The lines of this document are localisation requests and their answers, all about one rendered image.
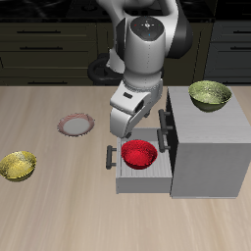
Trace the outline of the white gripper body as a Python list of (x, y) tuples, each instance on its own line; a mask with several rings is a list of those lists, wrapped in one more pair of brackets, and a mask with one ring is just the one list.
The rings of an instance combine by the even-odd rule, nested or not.
[(111, 99), (112, 111), (110, 114), (110, 132), (124, 138), (141, 121), (146, 113), (150, 111), (153, 103), (148, 98)]

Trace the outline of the red bowl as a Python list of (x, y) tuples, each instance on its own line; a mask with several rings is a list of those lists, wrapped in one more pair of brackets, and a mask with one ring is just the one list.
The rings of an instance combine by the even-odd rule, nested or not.
[(121, 155), (125, 163), (132, 169), (144, 170), (155, 162), (158, 152), (151, 143), (134, 139), (123, 144)]

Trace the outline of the white plate with pink rim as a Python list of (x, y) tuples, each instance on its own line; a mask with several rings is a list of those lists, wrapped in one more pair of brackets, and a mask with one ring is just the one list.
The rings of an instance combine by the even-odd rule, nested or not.
[(94, 119), (85, 113), (74, 113), (61, 118), (57, 130), (64, 136), (79, 137), (88, 134), (95, 126)]

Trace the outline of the green bowl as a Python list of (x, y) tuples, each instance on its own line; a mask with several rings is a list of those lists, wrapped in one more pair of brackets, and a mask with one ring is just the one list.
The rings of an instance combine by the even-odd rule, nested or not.
[(220, 110), (231, 98), (231, 91), (222, 83), (201, 80), (188, 87), (192, 103), (201, 111), (211, 113)]

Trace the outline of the yellow bowl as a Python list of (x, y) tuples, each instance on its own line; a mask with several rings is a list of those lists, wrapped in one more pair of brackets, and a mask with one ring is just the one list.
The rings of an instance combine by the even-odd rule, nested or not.
[(36, 166), (36, 157), (26, 151), (17, 151), (0, 161), (0, 175), (9, 181), (23, 181), (29, 178)]

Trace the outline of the grey cabinet drawer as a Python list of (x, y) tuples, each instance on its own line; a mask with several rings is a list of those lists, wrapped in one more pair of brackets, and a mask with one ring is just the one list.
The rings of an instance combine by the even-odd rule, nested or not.
[[(173, 178), (169, 150), (159, 150), (156, 127), (134, 128), (129, 139), (117, 138), (117, 147), (107, 146), (106, 169), (116, 167), (116, 193), (169, 193)], [(151, 143), (157, 150), (157, 159), (146, 169), (134, 170), (121, 156), (122, 146), (135, 139)]]

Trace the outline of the grey cabinet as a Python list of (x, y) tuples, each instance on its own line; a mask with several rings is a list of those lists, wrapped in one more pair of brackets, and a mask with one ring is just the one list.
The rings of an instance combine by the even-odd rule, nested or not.
[(166, 126), (174, 198), (234, 198), (251, 162), (251, 125), (232, 97), (205, 113), (186, 86), (167, 93)]

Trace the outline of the dark kitchen cupboards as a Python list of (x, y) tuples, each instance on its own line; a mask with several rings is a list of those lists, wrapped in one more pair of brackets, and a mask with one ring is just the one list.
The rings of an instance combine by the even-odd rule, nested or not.
[[(251, 21), (221, 20), (209, 5), (225, 1), (179, 0), (193, 39), (181, 58), (165, 59), (165, 85), (251, 84)], [(88, 66), (113, 47), (97, 0), (0, 0), (0, 85), (94, 85)]]

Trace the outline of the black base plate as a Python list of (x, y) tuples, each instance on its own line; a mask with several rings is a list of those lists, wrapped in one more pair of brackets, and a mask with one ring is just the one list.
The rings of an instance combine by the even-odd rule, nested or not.
[(93, 61), (87, 70), (88, 77), (96, 86), (118, 86), (123, 79), (123, 75), (114, 72), (107, 67), (110, 59), (109, 53), (101, 53), (98, 58)]

